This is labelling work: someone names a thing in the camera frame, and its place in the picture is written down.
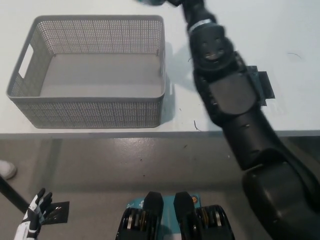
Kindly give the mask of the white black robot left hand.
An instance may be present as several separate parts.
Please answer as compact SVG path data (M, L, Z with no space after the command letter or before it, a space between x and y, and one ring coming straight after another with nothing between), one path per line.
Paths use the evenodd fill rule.
M43 222L49 214L53 200L52 192L45 195L46 189L42 188L29 204L21 223L18 225L14 240L37 240Z

